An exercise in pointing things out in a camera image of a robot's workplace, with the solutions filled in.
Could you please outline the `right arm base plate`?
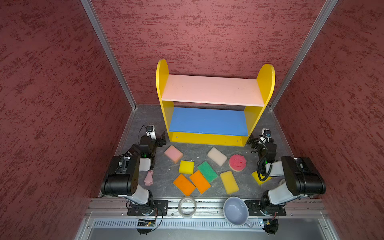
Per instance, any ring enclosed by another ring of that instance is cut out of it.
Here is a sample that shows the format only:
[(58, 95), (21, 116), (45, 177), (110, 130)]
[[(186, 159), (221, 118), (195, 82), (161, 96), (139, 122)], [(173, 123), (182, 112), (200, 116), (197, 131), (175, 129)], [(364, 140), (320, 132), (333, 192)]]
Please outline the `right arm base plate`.
[(272, 205), (260, 200), (246, 200), (245, 203), (250, 217), (285, 217), (287, 215), (283, 205)]

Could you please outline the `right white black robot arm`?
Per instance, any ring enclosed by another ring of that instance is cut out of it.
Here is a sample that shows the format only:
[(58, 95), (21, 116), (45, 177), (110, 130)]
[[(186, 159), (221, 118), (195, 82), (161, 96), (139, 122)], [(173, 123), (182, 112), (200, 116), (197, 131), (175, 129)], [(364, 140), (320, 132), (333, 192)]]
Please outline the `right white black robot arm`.
[(272, 178), (282, 178), (276, 188), (263, 193), (255, 207), (258, 214), (281, 215), (288, 202), (326, 192), (326, 183), (310, 158), (282, 156), (276, 160), (277, 145), (265, 135), (250, 136), (248, 144), (259, 157), (255, 172), (257, 183), (262, 185)]

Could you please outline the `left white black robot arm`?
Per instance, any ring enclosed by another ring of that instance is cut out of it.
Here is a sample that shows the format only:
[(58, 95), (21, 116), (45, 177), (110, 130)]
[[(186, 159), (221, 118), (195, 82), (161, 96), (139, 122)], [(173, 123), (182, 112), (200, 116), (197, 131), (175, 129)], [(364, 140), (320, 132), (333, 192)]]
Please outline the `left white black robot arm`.
[(139, 173), (146, 172), (153, 180), (155, 156), (158, 147), (167, 143), (166, 134), (159, 139), (143, 135), (139, 144), (133, 144), (122, 155), (114, 156), (101, 184), (104, 196), (124, 198), (133, 205), (133, 214), (150, 216), (158, 213), (151, 191), (139, 184)]

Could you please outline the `green sponge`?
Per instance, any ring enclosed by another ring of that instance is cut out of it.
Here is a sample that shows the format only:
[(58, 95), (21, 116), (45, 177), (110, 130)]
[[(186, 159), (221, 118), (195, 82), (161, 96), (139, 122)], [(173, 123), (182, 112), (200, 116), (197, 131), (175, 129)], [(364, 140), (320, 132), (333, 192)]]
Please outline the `green sponge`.
[(209, 183), (211, 183), (218, 177), (217, 173), (213, 170), (213, 168), (209, 165), (208, 162), (203, 162), (202, 164), (200, 164), (198, 166), (198, 170)]

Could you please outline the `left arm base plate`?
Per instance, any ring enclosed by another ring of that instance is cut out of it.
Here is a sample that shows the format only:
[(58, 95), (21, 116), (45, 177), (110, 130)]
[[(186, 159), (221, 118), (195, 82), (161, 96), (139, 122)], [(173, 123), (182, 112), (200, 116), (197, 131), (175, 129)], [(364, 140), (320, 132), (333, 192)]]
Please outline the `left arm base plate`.
[(168, 212), (168, 200), (149, 200), (147, 204), (126, 203), (128, 216), (165, 216)]

